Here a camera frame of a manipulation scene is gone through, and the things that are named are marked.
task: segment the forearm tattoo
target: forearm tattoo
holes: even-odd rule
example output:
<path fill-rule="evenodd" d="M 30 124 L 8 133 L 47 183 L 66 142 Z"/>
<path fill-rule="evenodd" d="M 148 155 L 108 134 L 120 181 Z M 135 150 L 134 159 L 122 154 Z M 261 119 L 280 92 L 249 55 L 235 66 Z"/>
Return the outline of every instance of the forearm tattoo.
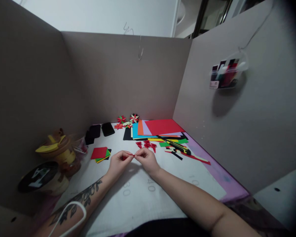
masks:
<path fill-rule="evenodd" d="M 91 198 L 90 196 L 92 196 L 94 194 L 94 190 L 97 192 L 99 190 L 99 184 L 102 183 L 102 179 L 103 176 L 101 178 L 99 178 L 98 181 L 96 181 L 95 183 L 93 183 L 92 185 L 90 185 L 89 187 L 87 187 L 85 190 L 83 190 L 81 193 L 78 193 L 75 197 L 73 197 L 71 200 L 69 200 L 68 202 L 66 202 L 66 204 L 64 204 L 61 208 L 59 208 L 55 213 L 54 213 L 54 218 L 51 222 L 51 225 L 55 224 L 63 209 L 66 207 L 66 205 L 72 201 L 78 201 L 78 202 L 81 202 L 83 203 L 84 202 L 84 206 L 87 207 L 87 205 L 90 205 L 91 203 Z M 68 213 L 70 211 L 70 218 L 76 213 L 77 211 L 77 205 L 76 204 L 73 204 L 73 205 L 69 205 L 67 207 L 67 209 L 65 210 L 65 212 L 63 213 L 62 217 L 60 218 L 59 220 L 59 224 L 62 224 L 65 220 L 67 220 L 67 217 L 68 217 Z"/>

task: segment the cardboard wall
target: cardboard wall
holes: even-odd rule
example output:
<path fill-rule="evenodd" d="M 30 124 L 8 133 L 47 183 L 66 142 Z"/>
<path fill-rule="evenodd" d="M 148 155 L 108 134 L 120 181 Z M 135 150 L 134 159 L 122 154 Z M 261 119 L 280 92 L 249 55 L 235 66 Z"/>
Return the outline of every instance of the cardboard wall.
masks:
<path fill-rule="evenodd" d="M 192 40 L 62 32 L 94 123 L 171 119 Z"/>
<path fill-rule="evenodd" d="M 234 90 L 209 89 L 212 66 L 244 47 L 264 1 L 193 40 L 173 119 L 255 193 L 296 169 L 296 24 L 277 2 L 246 48 Z"/>
<path fill-rule="evenodd" d="M 32 215 L 40 195 L 21 177 L 43 159 L 54 129 L 85 132 L 90 116 L 61 33 L 11 0 L 0 0 L 0 205 Z"/>

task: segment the white label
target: white label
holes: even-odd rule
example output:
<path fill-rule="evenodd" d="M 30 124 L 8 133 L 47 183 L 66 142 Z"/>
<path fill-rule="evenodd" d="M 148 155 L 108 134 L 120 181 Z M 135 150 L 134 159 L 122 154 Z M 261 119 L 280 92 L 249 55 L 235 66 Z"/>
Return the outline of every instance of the white label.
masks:
<path fill-rule="evenodd" d="M 219 81 L 211 81 L 210 82 L 210 89 L 217 89 L 219 85 Z"/>

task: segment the person's left hand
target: person's left hand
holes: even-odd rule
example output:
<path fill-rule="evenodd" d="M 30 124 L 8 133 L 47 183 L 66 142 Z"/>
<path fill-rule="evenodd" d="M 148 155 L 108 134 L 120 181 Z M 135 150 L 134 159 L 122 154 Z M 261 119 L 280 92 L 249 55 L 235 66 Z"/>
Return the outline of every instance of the person's left hand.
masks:
<path fill-rule="evenodd" d="M 124 172 L 126 166 L 133 160 L 134 156 L 130 155 L 129 151 L 119 151 L 111 157 L 110 167 L 107 175 L 111 176 L 116 181 Z"/>

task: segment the black lid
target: black lid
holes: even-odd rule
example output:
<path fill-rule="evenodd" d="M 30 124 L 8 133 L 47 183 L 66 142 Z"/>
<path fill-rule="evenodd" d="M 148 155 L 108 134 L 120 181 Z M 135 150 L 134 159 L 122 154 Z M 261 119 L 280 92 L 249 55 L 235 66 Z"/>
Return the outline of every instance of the black lid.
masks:
<path fill-rule="evenodd" d="M 29 193 L 42 188 L 45 184 L 47 184 L 49 181 L 51 181 L 54 178 L 54 176 L 58 172 L 58 166 L 59 165 L 57 162 L 49 161 L 35 167 L 27 175 L 25 175 L 24 178 L 19 182 L 19 185 L 18 185 L 19 192 Z M 41 171 L 41 174 L 37 174 L 34 178 L 32 178 L 32 176 L 34 175 L 37 169 Z M 47 170 L 49 170 L 48 173 L 46 173 L 46 175 L 41 179 L 42 174 L 47 172 Z M 39 179 L 41 179 L 39 181 L 39 183 L 41 184 L 39 187 L 30 186 L 31 183 L 35 183 Z"/>

